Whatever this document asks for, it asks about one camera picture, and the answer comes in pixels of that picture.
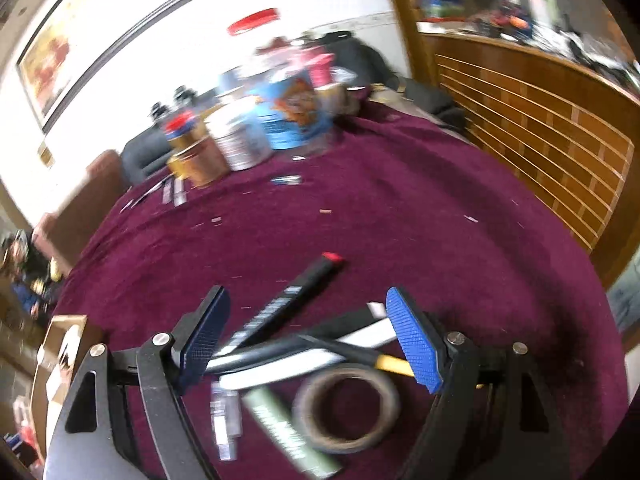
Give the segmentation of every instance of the tape roll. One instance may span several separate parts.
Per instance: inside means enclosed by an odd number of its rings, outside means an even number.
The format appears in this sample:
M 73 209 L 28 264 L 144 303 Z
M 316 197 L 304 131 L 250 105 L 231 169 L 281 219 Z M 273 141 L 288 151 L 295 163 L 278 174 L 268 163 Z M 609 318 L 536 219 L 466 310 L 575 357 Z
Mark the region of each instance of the tape roll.
M 338 382 L 345 379 L 367 381 L 380 394 L 380 416 L 373 429 L 355 440 L 329 435 L 319 420 L 319 408 L 323 397 Z M 311 446 L 332 454 L 357 453 L 375 446 L 391 430 L 400 413 L 398 391 L 389 377 L 375 368 L 364 365 L 344 364 L 313 375 L 299 389 L 293 402 L 293 419 L 296 429 Z

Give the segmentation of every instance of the maroon tablecloth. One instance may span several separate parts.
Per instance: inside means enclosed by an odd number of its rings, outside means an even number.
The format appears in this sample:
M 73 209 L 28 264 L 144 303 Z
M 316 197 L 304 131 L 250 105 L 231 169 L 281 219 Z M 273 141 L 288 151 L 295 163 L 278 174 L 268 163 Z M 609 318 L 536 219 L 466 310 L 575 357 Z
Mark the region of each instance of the maroon tablecloth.
M 285 174 L 300 174 L 303 183 L 270 182 Z M 529 346 L 554 394 L 576 476 L 625 413 L 620 338 L 587 255 L 498 162 L 427 120 L 366 103 L 321 157 L 275 157 L 208 189 L 188 190 L 179 208 L 162 205 L 157 192 L 118 213 L 151 183 L 115 205 L 56 310 L 88 314 L 107 331 L 111 349 L 171 329 L 214 284 L 231 294 L 228 335 L 321 252 L 335 251 L 348 267 L 283 332 L 384 301 L 390 286 L 403 285 L 476 344 Z M 390 351 L 400 355 L 397 343 Z M 430 397 L 411 378 L 393 379 L 400 419 L 375 449 L 340 457 L 344 480 L 394 478 L 412 446 Z M 273 389 L 291 402 L 299 384 Z M 342 392 L 334 410 L 351 431 L 364 428 L 374 401 L 352 384 Z M 221 464 L 211 439 L 208 381 L 185 404 L 224 480 L 300 476 L 247 414 L 240 459 Z M 158 471 L 139 399 L 132 413 L 145 463 Z

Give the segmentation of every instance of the picture frame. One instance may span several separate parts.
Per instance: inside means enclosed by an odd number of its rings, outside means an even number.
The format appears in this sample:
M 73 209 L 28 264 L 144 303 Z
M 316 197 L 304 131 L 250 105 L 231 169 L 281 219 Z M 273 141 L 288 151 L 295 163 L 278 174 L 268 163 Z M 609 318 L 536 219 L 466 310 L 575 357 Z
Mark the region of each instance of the picture frame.
M 189 1 L 56 0 L 16 63 L 43 134 L 117 52 Z

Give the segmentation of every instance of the black marker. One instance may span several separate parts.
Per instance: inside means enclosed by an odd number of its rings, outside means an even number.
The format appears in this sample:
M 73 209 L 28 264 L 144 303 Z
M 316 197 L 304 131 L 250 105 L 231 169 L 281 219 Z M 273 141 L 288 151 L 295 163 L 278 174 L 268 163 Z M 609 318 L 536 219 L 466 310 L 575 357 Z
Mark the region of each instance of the black marker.
M 302 306 L 310 299 L 314 292 L 323 284 L 324 279 L 342 266 L 344 259 L 335 253 L 322 253 L 320 259 L 293 280 L 276 298 L 235 332 L 229 341 L 218 350 L 214 356 L 226 355 L 237 348 L 255 344 L 264 339 L 264 332 L 268 325 L 276 318 L 283 316 L 286 311 Z

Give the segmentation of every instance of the red marker cap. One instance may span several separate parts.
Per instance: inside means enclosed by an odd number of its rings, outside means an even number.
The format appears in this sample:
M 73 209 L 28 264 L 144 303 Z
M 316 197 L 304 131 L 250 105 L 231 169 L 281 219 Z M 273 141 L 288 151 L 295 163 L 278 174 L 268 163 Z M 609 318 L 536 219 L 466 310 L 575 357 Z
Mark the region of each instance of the red marker cap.
M 336 253 L 322 253 L 322 256 L 331 260 L 334 264 L 341 264 L 344 261 L 344 258 Z

